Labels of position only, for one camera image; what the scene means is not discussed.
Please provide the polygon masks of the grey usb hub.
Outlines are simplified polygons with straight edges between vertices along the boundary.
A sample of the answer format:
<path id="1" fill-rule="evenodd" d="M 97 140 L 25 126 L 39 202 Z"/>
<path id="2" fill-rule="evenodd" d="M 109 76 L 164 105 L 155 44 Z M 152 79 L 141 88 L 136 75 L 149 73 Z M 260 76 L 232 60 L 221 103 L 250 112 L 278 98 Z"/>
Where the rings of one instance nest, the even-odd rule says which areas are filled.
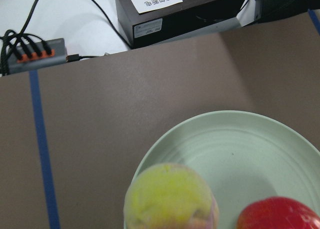
<path id="1" fill-rule="evenodd" d="M 28 57 L 23 47 L 18 45 L 16 50 L 21 55 L 21 58 L 17 57 L 14 53 L 9 57 L 9 74 L 32 71 L 66 63 L 67 50 L 65 47 L 65 39 L 57 38 L 47 40 L 46 43 L 50 50 L 45 49 L 40 41 L 35 43 L 41 52 L 41 56 L 38 56 L 31 45 L 26 44 L 25 47 L 30 51 L 31 57 Z"/>

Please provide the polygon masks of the black box with label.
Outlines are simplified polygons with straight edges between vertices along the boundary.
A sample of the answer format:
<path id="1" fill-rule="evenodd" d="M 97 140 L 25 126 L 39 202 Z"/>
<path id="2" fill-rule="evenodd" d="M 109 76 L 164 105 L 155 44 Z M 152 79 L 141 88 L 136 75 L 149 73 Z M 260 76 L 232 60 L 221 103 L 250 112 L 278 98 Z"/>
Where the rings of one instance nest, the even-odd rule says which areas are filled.
<path id="1" fill-rule="evenodd" d="M 115 0 L 121 34 L 133 48 L 237 29 L 259 14 L 259 0 Z"/>

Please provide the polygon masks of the yellow pink peach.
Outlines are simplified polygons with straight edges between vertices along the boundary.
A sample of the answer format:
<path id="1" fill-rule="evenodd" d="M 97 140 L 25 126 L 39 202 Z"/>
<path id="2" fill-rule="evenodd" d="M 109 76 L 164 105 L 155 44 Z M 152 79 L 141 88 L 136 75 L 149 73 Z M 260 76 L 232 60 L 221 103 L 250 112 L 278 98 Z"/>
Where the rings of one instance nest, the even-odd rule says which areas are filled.
<path id="1" fill-rule="evenodd" d="M 128 229 L 216 229 L 219 208 L 207 182 L 176 163 L 153 165 L 130 184 L 124 199 Z"/>

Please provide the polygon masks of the red yellow pomegranate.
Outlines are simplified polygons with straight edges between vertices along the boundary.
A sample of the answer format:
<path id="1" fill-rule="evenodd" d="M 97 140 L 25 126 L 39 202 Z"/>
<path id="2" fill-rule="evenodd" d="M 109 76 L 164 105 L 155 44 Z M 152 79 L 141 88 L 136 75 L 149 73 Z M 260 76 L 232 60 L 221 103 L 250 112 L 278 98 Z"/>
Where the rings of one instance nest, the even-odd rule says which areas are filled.
<path id="1" fill-rule="evenodd" d="M 320 216 L 305 204 L 273 196 L 246 206 L 238 216 L 237 229 L 318 229 Z"/>

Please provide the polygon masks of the green plate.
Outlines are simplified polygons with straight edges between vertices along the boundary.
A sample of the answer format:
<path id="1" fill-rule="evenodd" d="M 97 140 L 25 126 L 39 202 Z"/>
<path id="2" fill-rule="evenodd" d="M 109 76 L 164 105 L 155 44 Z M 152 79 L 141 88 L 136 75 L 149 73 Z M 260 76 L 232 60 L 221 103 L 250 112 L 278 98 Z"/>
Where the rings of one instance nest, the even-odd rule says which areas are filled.
<path id="1" fill-rule="evenodd" d="M 288 126 L 245 111 L 201 114 L 166 132 L 133 179 L 157 164 L 180 164 L 209 185 L 219 209 L 216 229 L 234 229 L 241 211 L 269 197 L 320 212 L 320 153 Z"/>

